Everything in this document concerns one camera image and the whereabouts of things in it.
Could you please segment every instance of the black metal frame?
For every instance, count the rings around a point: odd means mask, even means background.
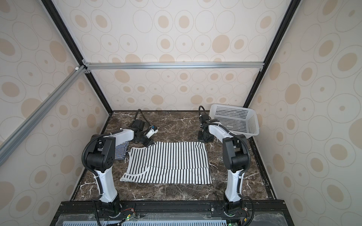
[[[243,212],[236,214],[233,217],[228,217],[223,213],[220,202],[212,201],[122,201],[120,203],[123,209],[133,208],[134,211],[140,214],[140,217],[150,213],[199,213],[207,214],[215,219],[225,219],[228,223],[238,223],[241,216],[245,216]],[[245,201],[245,206],[251,208],[251,203]],[[294,226],[294,223],[289,214],[288,208],[283,200],[258,200],[254,201],[255,212],[278,212],[283,213],[285,220],[289,226]],[[94,214],[95,206],[92,201],[67,201],[62,202],[56,212],[50,226],[55,226],[60,215],[70,214]],[[123,220],[130,211],[121,212],[117,218],[110,218],[107,213],[98,211],[99,218],[104,220]]]
[[[254,81],[254,84],[248,94],[248,97],[244,103],[244,106],[243,107],[249,107],[259,85],[260,85],[260,82],[261,80],[263,79],[264,75],[265,75],[265,72],[266,70],[268,70],[269,68],[269,65],[275,55],[275,52],[277,51],[278,49],[278,46],[281,42],[281,40],[283,39],[283,36],[285,34],[285,32],[287,31],[288,29],[288,26],[294,16],[294,13],[296,11],[296,9],[298,8],[299,6],[299,3],[300,3],[301,0],[292,0],[289,4],[289,7],[287,9],[287,11],[285,12],[285,15],[283,17],[283,20],[279,26],[279,29],[277,31],[277,34],[275,35],[274,37],[274,40],[269,48],[269,51],[268,53],[266,54],[266,57],[265,57],[265,60],[264,60],[264,67],[263,69],[258,73],[258,75],[256,76],[256,79]]]
[[[269,177],[268,177],[268,174],[266,173],[264,164],[263,164],[263,162],[262,162],[262,160],[261,160],[261,157],[260,157],[260,154],[259,154],[259,150],[258,150],[258,148],[256,147],[254,138],[253,138],[253,137],[250,137],[248,140],[249,140],[251,149],[252,149],[252,151],[253,151],[256,164],[258,165],[259,172],[260,172],[260,176],[261,176],[261,179],[263,180],[264,187],[265,187],[266,193],[267,193],[267,195],[268,195],[268,198],[269,198],[270,200],[272,200],[272,199],[276,200],[277,197],[276,197],[276,195],[275,195],[275,192],[274,192],[273,186],[272,186],[272,184],[271,184],[271,182],[270,182],[270,179],[269,179]]]
[[[82,61],[84,59],[82,54],[80,53],[77,45],[75,44],[72,36],[70,35],[65,23],[63,22],[63,20],[61,18],[61,16],[59,15],[58,11],[56,10],[56,7],[54,6],[52,0],[42,0],[42,2],[43,2],[43,5],[44,5],[45,9],[48,11],[50,17],[54,21],[54,24],[58,28],[58,31],[62,35],[64,41],[68,45],[69,49],[72,51],[72,53],[73,53],[75,59],[77,60],[78,64],[79,65],[84,65],[84,67],[87,68],[87,66]],[[101,89],[100,89],[97,81],[95,80],[94,76],[92,75],[92,73],[89,72],[89,73],[86,73],[85,75],[86,75],[89,83],[92,85],[93,89],[97,93],[97,95],[98,95],[99,99],[101,100],[102,104],[106,108],[108,114],[112,114],[112,112],[113,112],[112,108],[109,105],[106,97],[104,96],[103,92],[101,91]]]

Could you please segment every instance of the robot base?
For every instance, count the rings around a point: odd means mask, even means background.
[[[239,201],[236,201],[236,202],[230,202],[228,200],[228,198],[226,197],[226,195],[224,194],[223,206],[224,206],[225,214],[229,215],[229,216],[233,216],[233,215],[237,214],[238,212],[240,212],[240,210],[243,206],[243,200],[240,199]]]
[[[97,209],[99,209],[102,212],[107,213],[107,215],[110,217],[117,217],[119,215],[119,213],[121,212],[121,205],[119,203],[119,194],[117,194],[117,196],[113,200],[113,202],[97,201],[96,205],[97,205]]]

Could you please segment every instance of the enclosure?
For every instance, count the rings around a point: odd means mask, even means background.
[[[359,0],[0,0],[0,225],[94,213],[92,135],[141,109],[155,141],[197,141],[212,104],[256,111],[241,187],[256,216],[360,225],[361,21]],[[217,217],[227,169],[205,147],[210,184],[123,182],[116,160],[121,202]]]

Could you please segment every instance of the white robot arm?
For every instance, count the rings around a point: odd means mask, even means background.
[[[138,112],[142,114],[142,111],[138,110],[129,127],[114,133],[93,135],[82,154],[83,166],[93,173],[97,181],[99,191],[97,200],[101,201],[101,208],[110,212],[111,215],[117,215],[120,212],[119,195],[114,187],[112,176],[115,147],[127,141],[141,143],[148,147],[154,143],[151,136],[158,132],[157,127],[151,125],[146,119],[149,127],[144,131],[145,122],[136,119]]]
[[[198,140],[202,142],[213,142],[214,136],[223,144],[223,162],[228,170],[227,186],[224,197],[224,209],[232,212],[241,206],[241,186],[244,173],[250,166],[250,153],[247,147],[247,140],[244,135],[231,133],[216,119],[211,119],[203,109],[199,107],[200,127]]]

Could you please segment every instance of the red wire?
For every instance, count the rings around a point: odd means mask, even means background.
[[[247,216],[249,216],[248,211],[246,211],[244,208],[241,208],[241,209],[244,210],[247,213]]]
[[[126,210],[131,211],[131,212],[133,212],[133,213],[136,213],[136,212],[133,211],[133,208],[128,208],[128,209],[122,210],[121,212],[124,212],[124,211],[126,211]]]

